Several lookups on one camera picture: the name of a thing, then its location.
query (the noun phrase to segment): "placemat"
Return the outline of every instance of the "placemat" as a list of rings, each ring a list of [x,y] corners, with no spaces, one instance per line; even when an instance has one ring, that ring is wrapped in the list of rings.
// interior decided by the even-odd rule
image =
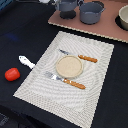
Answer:
[[[45,71],[58,75],[55,64],[64,56],[59,48],[98,59],[97,63],[82,60],[83,73],[72,79],[84,84],[85,90],[44,76]],[[112,44],[59,31],[14,96],[80,127],[90,128],[113,48]]]
[[[60,17],[60,11],[56,10],[49,18],[48,23],[59,27],[128,43],[128,31],[123,30],[115,21],[116,17],[119,15],[119,10],[128,3],[104,0],[100,1],[104,3],[104,8],[106,9],[101,13],[100,20],[96,24],[87,25],[82,23],[80,21],[79,7],[74,9],[76,12],[75,18],[68,20],[63,19]]]

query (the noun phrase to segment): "plate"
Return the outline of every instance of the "plate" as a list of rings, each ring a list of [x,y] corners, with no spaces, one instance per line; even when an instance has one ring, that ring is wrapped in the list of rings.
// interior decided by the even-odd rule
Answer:
[[[64,78],[74,78],[82,73],[83,63],[76,56],[66,55],[57,61],[56,71]]]

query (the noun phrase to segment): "table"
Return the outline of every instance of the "table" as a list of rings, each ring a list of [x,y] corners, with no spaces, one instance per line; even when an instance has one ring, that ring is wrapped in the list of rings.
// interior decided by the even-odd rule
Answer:
[[[34,105],[13,97],[31,72],[22,65],[19,55],[37,63],[59,31],[114,44],[114,51],[102,87],[91,128],[128,127],[128,44],[48,24],[54,6],[17,3],[0,14],[0,105],[31,116],[52,128],[79,128]],[[5,71],[16,67],[21,77],[6,81]]]

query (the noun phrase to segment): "bowl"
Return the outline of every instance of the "bowl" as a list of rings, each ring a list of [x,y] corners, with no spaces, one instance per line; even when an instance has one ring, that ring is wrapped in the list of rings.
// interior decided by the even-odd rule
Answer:
[[[92,25],[100,20],[101,13],[105,10],[105,8],[103,8],[103,6],[101,6],[96,2],[87,2],[87,3],[79,4],[79,10],[80,10],[80,21],[82,23]]]
[[[83,62],[77,56],[66,55],[57,61],[56,71],[63,78],[74,78],[82,73]]]
[[[119,17],[122,27],[128,30],[128,5],[122,7],[119,10]]]

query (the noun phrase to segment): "knife handle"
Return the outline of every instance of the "knife handle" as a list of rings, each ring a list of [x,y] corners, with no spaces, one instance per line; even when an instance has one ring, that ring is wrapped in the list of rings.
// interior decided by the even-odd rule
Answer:
[[[76,82],[68,80],[68,79],[64,79],[64,83],[70,84],[70,85],[75,86],[75,87],[80,88],[80,89],[86,88],[83,84],[79,84],[79,83],[76,83]]]
[[[97,62],[97,59],[95,59],[95,58],[91,58],[91,57],[87,57],[87,56],[83,56],[83,55],[78,55],[78,57],[80,59],[88,60],[88,61],[91,61],[91,62],[94,62],[94,63]]]

